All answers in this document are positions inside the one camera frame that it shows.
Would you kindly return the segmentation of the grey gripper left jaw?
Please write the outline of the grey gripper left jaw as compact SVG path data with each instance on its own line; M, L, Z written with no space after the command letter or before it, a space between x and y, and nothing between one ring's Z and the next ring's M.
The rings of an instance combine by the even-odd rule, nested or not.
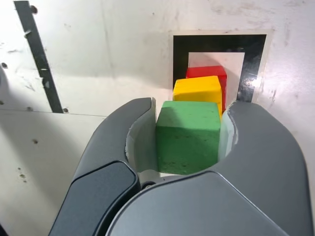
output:
M90 138L52 236L103 236L117 212L158 178L156 101L137 98L111 113Z

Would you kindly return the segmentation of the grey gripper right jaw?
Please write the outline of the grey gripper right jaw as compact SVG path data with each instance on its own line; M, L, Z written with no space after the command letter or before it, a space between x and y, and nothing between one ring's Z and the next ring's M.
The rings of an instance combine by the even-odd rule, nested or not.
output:
M235 143L214 166L131 198L109 236L312 236L303 153L289 130L254 103L227 115Z

